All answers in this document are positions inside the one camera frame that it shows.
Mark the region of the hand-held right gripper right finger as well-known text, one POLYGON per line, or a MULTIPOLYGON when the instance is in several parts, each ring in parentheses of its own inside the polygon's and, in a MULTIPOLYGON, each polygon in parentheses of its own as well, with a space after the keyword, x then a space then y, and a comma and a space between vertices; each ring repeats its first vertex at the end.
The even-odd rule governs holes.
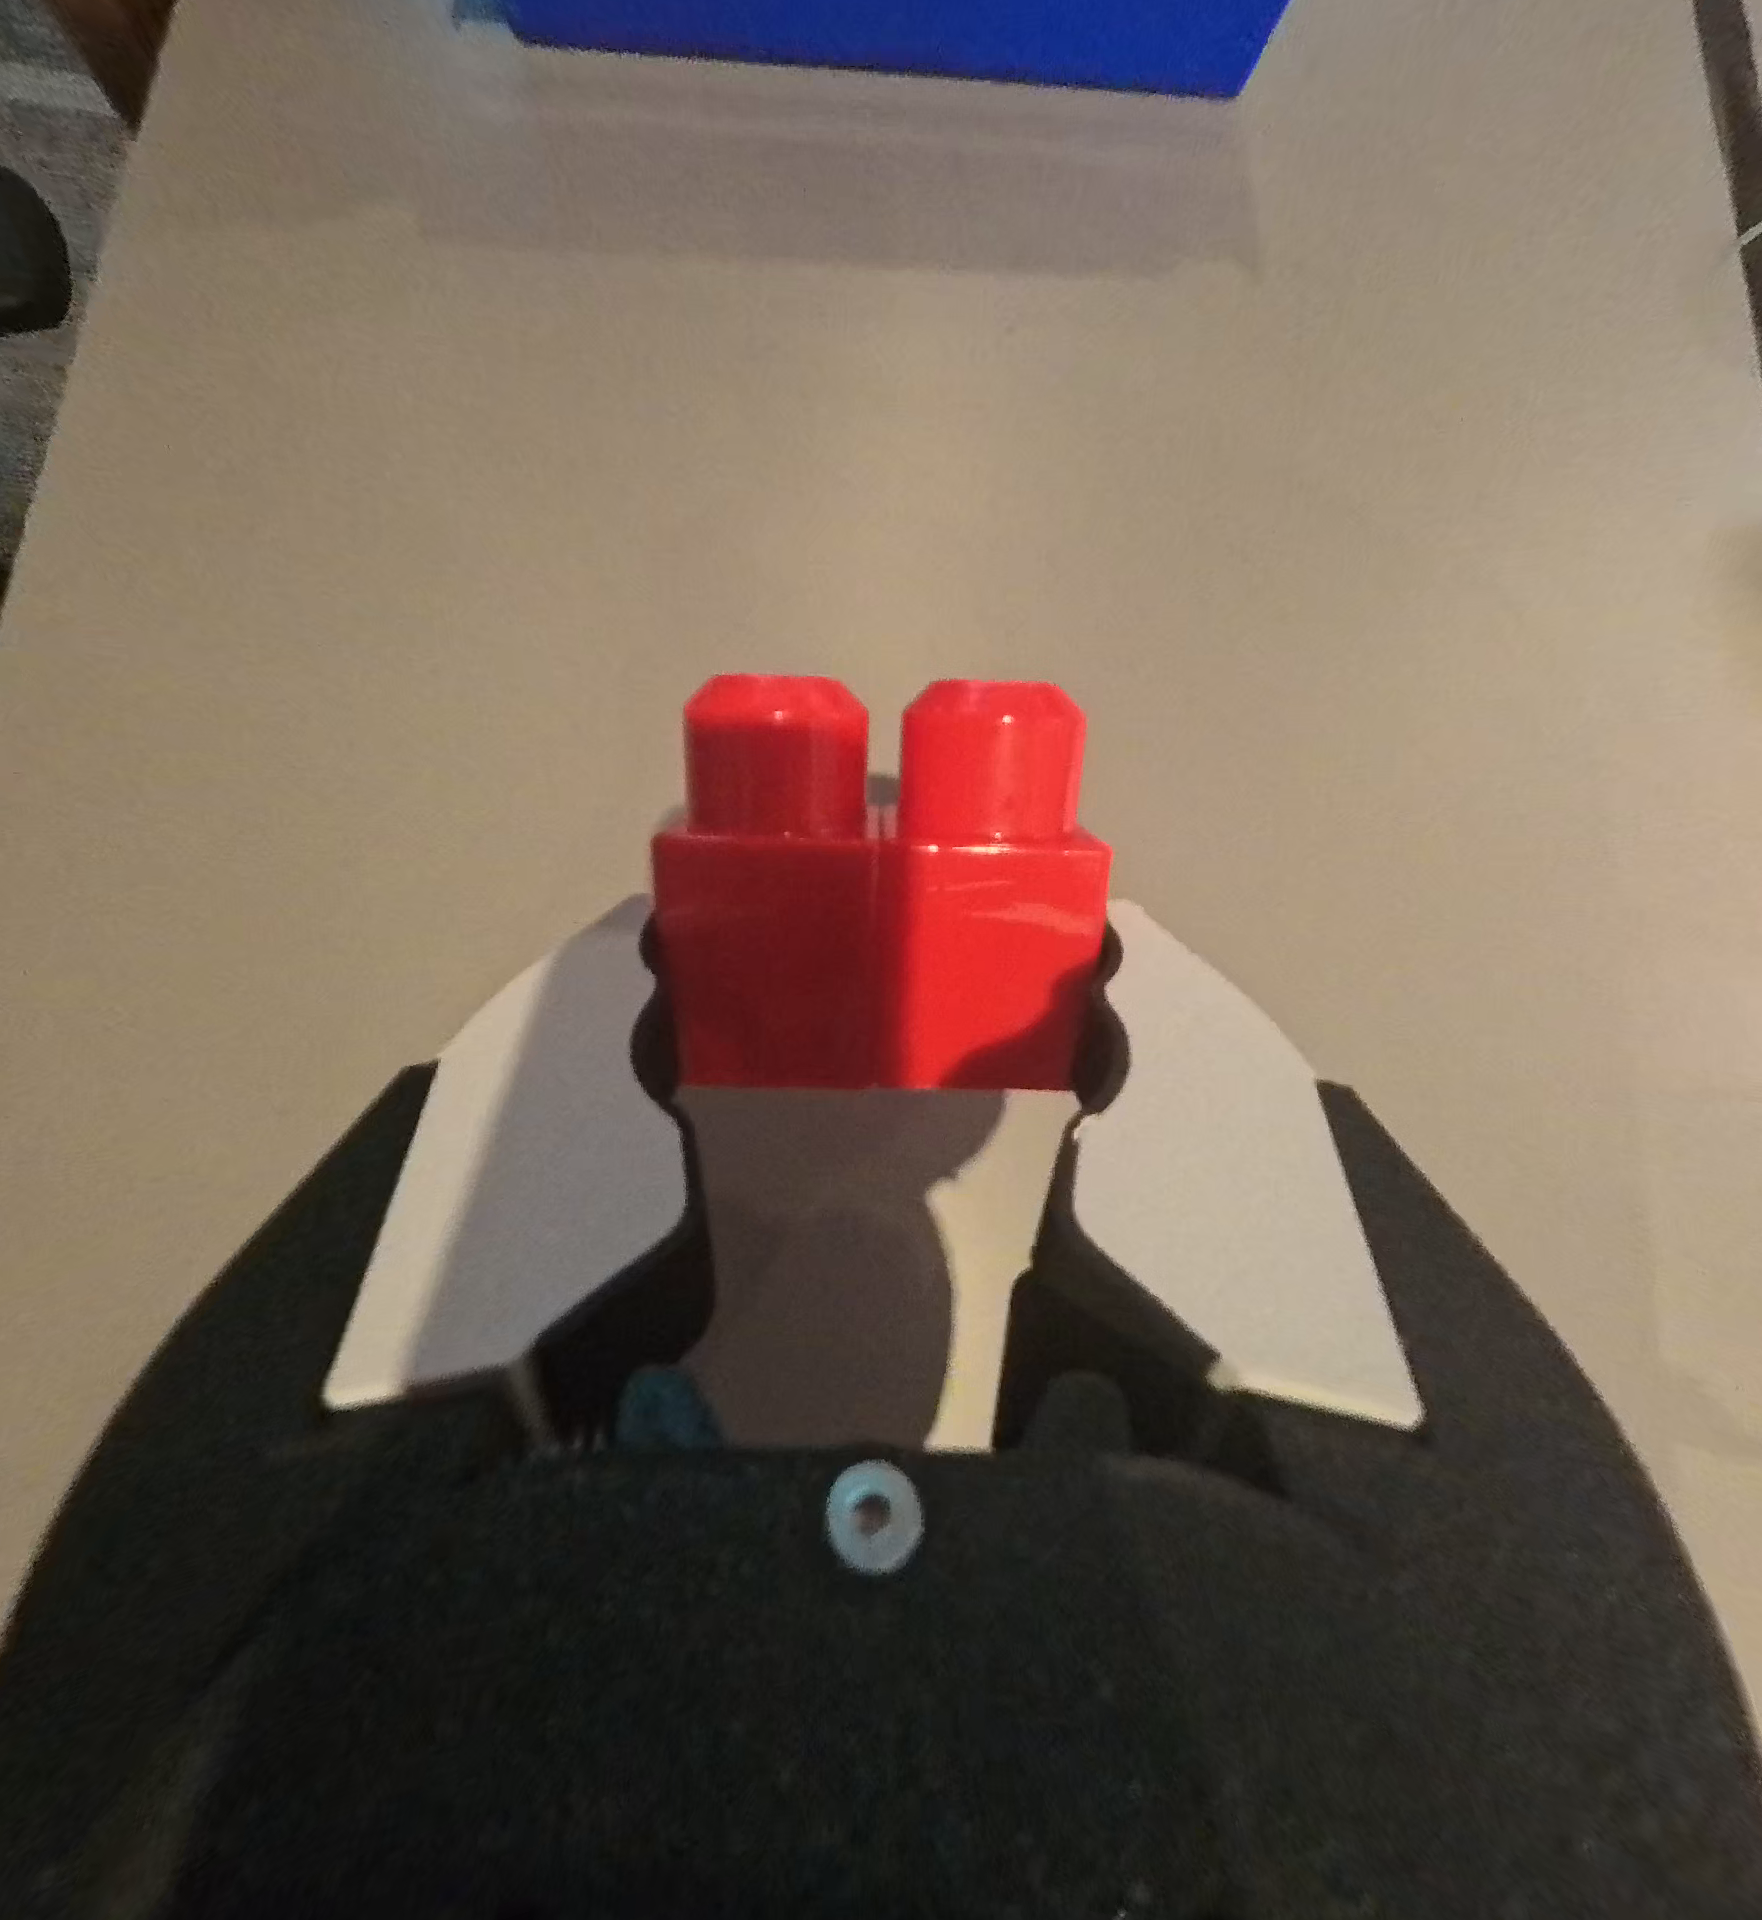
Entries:
POLYGON ((1321 1076, 1125 899, 1081 1071, 1017 1292, 1024 1363, 1111 1375, 1135 1428, 1280 1404, 1421 1428, 1321 1076))

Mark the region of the blue divided plastic bin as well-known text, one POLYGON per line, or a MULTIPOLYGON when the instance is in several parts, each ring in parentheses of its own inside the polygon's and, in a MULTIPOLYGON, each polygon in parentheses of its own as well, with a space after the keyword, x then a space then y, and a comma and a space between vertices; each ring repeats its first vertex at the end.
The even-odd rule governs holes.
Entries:
POLYGON ((1230 102, 1285 4, 504 4, 527 44, 1230 102))

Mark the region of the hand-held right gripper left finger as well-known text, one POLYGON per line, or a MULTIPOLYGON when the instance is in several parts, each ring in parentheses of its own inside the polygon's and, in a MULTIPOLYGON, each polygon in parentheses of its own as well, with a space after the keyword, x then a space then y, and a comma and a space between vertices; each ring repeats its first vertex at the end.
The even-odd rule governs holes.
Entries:
POLYGON ((691 1354, 713 1250, 650 923, 650 899, 620 899, 440 1053, 328 1412, 502 1387, 542 1440, 588 1445, 638 1372, 691 1354))

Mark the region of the red mega block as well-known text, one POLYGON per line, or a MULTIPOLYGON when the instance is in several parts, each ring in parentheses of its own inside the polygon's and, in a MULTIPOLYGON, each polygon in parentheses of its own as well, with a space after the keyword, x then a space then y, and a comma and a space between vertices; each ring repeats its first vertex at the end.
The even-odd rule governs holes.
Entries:
POLYGON ((1050 683, 944 681, 893 802, 830 677, 720 676, 682 707, 653 841, 656 974, 686 1089, 1064 1091, 1107 942, 1081 821, 1088 721, 1050 683))

